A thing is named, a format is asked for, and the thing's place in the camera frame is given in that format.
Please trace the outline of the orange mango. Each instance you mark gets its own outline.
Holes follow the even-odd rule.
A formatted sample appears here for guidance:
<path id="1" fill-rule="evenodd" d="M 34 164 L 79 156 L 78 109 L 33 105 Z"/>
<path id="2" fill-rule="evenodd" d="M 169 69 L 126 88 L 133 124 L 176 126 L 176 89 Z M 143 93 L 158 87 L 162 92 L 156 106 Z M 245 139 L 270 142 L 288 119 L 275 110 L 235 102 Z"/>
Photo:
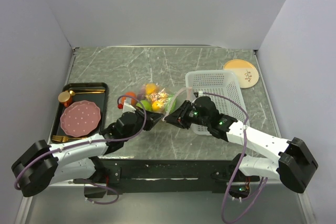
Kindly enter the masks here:
<path id="1" fill-rule="evenodd" d="M 162 112 L 164 110 L 165 102 L 164 100 L 156 100 L 152 103 L 153 112 Z"/>

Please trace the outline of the green apple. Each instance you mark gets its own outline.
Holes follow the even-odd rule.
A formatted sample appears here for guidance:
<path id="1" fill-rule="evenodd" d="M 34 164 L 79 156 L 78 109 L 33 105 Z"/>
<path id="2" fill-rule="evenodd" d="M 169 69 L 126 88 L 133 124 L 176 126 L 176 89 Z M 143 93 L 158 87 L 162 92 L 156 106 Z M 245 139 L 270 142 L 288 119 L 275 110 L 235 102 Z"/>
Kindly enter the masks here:
<path id="1" fill-rule="evenodd" d="M 147 100 L 141 100 L 142 105 L 145 107 L 147 111 L 152 111 L 152 105 Z"/>

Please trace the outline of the green cucumber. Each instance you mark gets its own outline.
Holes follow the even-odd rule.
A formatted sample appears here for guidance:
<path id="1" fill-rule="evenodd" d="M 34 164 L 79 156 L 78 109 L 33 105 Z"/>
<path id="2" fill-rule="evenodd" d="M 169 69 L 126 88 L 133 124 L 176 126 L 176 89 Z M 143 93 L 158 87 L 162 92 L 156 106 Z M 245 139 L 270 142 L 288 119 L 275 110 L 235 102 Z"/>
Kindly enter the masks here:
<path id="1" fill-rule="evenodd" d="M 166 105 L 165 105 L 165 110 L 168 111 L 170 108 L 170 111 L 174 111 L 175 105 L 176 105 L 176 99 L 173 99 L 174 96 L 171 95 L 168 97 Z"/>

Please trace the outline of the clear zip top bag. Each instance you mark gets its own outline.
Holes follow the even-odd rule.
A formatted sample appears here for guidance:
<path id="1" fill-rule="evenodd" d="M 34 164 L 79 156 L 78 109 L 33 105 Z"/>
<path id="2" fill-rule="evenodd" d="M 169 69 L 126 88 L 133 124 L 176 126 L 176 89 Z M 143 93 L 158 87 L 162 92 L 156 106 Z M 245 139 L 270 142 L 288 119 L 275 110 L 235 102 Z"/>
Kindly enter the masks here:
<path id="1" fill-rule="evenodd" d="M 157 83 L 146 83 L 135 91 L 129 91 L 121 97 L 117 104 L 123 112 L 135 108 L 145 108 L 148 112 L 161 113 L 165 119 L 173 113 L 185 100 L 193 101 L 196 97 L 191 88 L 173 89 Z"/>

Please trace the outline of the orange fried food piece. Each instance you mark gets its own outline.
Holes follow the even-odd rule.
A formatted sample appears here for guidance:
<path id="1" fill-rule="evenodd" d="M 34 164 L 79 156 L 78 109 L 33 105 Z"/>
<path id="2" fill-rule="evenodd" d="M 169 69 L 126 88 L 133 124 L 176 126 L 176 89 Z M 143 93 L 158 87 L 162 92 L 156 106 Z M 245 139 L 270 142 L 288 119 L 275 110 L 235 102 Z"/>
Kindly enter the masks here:
<path id="1" fill-rule="evenodd" d="M 168 93 L 165 90 L 161 90 L 158 92 L 153 92 L 152 94 L 150 94 L 150 99 L 151 101 L 158 101 L 158 100 L 165 100 L 168 97 Z"/>

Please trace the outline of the purple eggplant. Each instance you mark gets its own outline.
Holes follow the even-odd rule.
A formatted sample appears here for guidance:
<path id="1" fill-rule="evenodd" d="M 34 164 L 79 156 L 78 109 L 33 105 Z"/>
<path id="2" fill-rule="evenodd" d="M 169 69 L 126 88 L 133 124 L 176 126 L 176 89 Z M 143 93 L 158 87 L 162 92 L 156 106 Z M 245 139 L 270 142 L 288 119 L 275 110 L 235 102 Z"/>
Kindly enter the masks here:
<path id="1" fill-rule="evenodd" d="M 138 93 L 138 98 L 139 98 L 140 100 L 145 99 L 145 89 L 141 89 L 141 90 L 139 91 L 139 93 Z"/>

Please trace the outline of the orange pumpkin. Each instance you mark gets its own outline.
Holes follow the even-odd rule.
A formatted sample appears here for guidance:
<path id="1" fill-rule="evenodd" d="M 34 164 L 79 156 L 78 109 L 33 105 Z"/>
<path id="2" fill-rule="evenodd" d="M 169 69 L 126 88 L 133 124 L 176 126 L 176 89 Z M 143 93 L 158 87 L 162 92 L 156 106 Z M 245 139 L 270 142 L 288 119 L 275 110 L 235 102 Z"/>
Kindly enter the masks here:
<path id="1" fill-rule="evenodd" d="M 136 105 L 136 103 L 137 103 L 136 98 L 137 98 L 136 93 L 134 93 L 134 92 L 127 92 L 127 93 L 125 93 L 124 100 L 128 104 Z"/>

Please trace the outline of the yellow bell pepper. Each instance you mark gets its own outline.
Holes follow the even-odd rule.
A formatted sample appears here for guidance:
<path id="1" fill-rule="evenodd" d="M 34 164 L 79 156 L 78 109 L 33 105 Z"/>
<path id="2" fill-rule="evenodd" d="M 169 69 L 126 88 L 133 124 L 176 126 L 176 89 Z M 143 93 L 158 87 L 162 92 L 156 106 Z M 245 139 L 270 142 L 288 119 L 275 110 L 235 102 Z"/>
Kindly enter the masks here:
<path id="1" fill-rule="evenodd" d="M 151 95 L 152 93 L 157 92 L 158 86 L 155 83 L 148 83 L 145 85 L 145 94 Z"/>

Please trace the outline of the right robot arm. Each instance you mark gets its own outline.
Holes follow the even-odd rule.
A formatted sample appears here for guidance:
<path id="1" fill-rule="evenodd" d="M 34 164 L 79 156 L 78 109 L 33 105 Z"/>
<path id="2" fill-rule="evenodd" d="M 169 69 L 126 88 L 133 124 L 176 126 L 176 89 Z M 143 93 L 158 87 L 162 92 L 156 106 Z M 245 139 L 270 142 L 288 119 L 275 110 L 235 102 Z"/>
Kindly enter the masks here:
<path id="1" fill-rule="evenodd" d="M 182 129 L 196 124 L 207 128 L 210 135 L 249 148 L 261 157 L 245 155 L 241 163 L 233 165 L 231 178 L 242 181 L 246 176 L 278 179 L 288 189 L 302 194 L 318 163 L 306 143 L 295 137 L 278 138 L 245 125 L 236 118 L 220 113 L 210 97 L 199 97 L 194 102 L 184 101 L 165 122 Z"/>

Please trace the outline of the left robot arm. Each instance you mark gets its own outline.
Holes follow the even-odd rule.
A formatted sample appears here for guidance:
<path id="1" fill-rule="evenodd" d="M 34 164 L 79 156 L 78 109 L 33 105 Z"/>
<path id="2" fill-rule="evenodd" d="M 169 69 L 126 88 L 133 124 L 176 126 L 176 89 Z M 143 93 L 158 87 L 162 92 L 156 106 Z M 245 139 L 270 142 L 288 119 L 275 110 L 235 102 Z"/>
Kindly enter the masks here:
<path id="1" fill-rule="evenodd" d="M 47 144 L 40 140 L 32 144 L 11 166 L 14 188 L 24 197 L 31 197 L 49 185 L 71 179 L 88 179 L 93 183 L 104 177 L 99 156 L 114 153 L 125 142 L 150 131 L 164 115 L 162 113 L 125 112 L 102 132 L 62 144 Z"/>

